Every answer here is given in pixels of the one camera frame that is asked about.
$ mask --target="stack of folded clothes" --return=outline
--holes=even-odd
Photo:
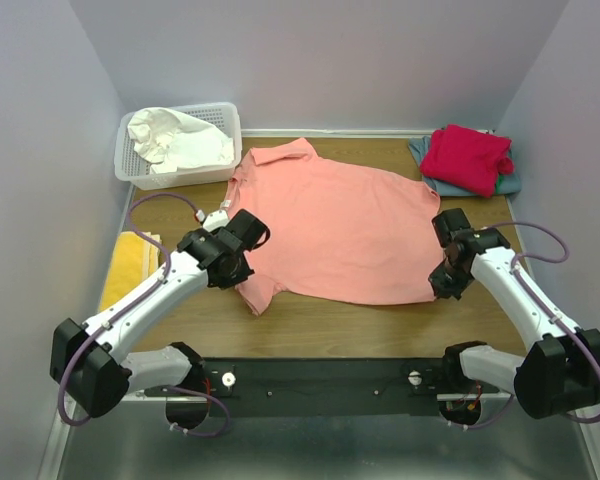
[[[491,197],[522,188],[508,138],[449,125],[410,139],[409,149],[425,183],[441,196]]]

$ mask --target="gray floor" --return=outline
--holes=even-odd
[[[73,429],[59,478],[595,478],[577,426],[534,421],[517,406],[474,432],[406,415],[267,418],[237,419],[215,439],[170,432],[163,412],[159,401],[123,402]]]

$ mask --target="wooden table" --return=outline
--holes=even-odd
[[[271,147],[288,138],[245,138],[244,151]],[[310,139],[324,158],[389,170],[419,180],[420,173],[403,139]],[[205,212],[216,210],[226,183],[171,189],[195,200]],[[136,191],[135,198],[152,192]],[[444,198],[442,209],[462,207],[474,226],[511,220],[503,196]],[[175,248],[195,229],[187,205],[168,198],[143,204],[134,214],[138,227],[158,233]],[[520,250],[513,227],[501,229]],[[258,357],[416,357],[444,353],[448,345],[483,340],[494,348],[524,355],[520,337],[485,288],[477,282],[462,300],[372,307],[304,297],[275,296],[260,317],[234,290],[208,289],[191,297],[156,325],[137,350],[159,349],[184,341],[203,356]]]

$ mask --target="white wall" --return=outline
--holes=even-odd
[[[97,305],[126,196],[122,114],[68,2],[0,2],[0,480],[36,477],[53,328]]]
[[[494,128],[566,0],[71,0],[125,106],[246,128]]]
[[[585,327],[600,329],[600,0],[572,0],[500,124],[513,138],[519,219],[572,248],[564,265],[534,263],[538,282]],[[555,252],[532,232],[529,250]],[[593,430],[599,434],[600,425]]]

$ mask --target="white cloth in basket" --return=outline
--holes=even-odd
[[[234,160],[233,141],[218,127],[176,110],[139,110],[127,130],[133,149],[151,163],[151,173],[229,165]]]

